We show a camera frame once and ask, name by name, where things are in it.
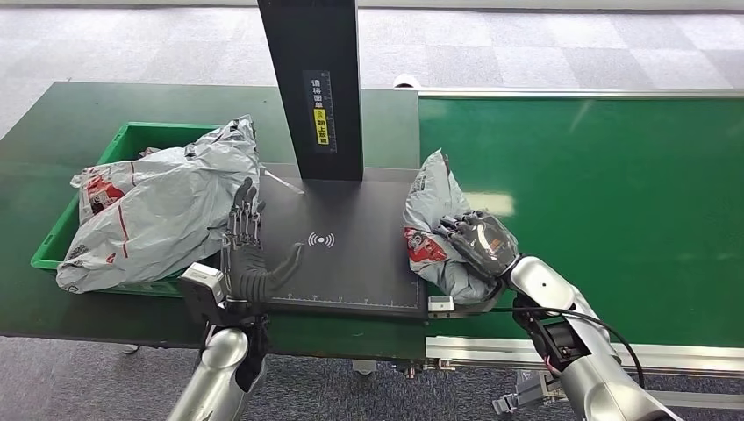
humanoid robot hand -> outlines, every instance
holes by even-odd
[[[481,276],[496,278],[519,256],[517,239],[489,212],[474,210],[465,215],[445,216],[435,230],[444,236]]]
[[[232,203],[223,244],[223,272],[228,296],[249,303],[265,303],[299,267],[303,245],[295,243],[287,258],[268,271],[261,246],[261,212],[266,203],[253,205],[257,190],[247,178]]]

plastic bag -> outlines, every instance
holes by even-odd
[[[246,177],[259,188],[250,116],[187,147],[86,168],[81,226],[57,267],[57,284],[82,293],[151,282],[219,251],[233,196]]]
[[[441,150],[429,155],[405,200],[403,220],[408,259],[411,270],[437,285],[458,304],[480,303],[495,288],[472,275],[462,256],[433,233],[441,217],[470,210]]]

yellow warning sticker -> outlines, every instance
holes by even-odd
[[[315,133],[318,135],[319,145],[328,145],[328,123],[326,122],[326,110],[316,108],[312,110],[315,117]]]

robotic arm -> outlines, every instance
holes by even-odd
[[[221,270],[195,263],[180,287],[194,317],[206,324],[201,360],[169,420],[239,419],[266,377],[268,316],[262,303],[299,265],[295,244],[278,268],[265,268],[261,203],[247,179],[228,218]],[[579,419],[682,421],[628,376],[608,331],[581,292],[542,260],[520,254],[517,240],[494,216],[475,211],[444,217],[437,233],[487,282],[516,291],[512,314],[559,379]]]
[[[581,292],[517,241],[493,215],[444,217],[446,237],[484,280],[517,293],[513,316],[557,377],[573,411],[587,421],[681,421],[620,366],[608,331]]]
[[[179,279],[192,316],[205,324],[204,349],[170,421],[238,420],[266,379],[268,315],[262,305],[299,266],[295,244],[274,270],[264,263],[259,231],[264,203],[247,178],[238,188],[227,222],[221,270],[194,263]]]

green plastic crate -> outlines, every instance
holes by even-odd
[[[179,125],[163,123],[127,123],[117,132],[114,139],[104,150],[104,154],[98,160],[98,164],[108,164],[116,161],[136,160],[138,153],[147,147],[186,146],[199,139],[203,134],[210,132],[218,125]],[[43,269],[50,274],[56,275],[57,266],[65,258],[69,245],[80,225],[78,218],[78,197],[75,195],[67,209],[54,224],[52,231],[44,238],[36,253],[31,258],[31,266]],[[156,282],[140,283],[135,285],[122,285],[103,292],[119,294],[136,294],[141,296],[181,296],[175,287],[173,274]]]

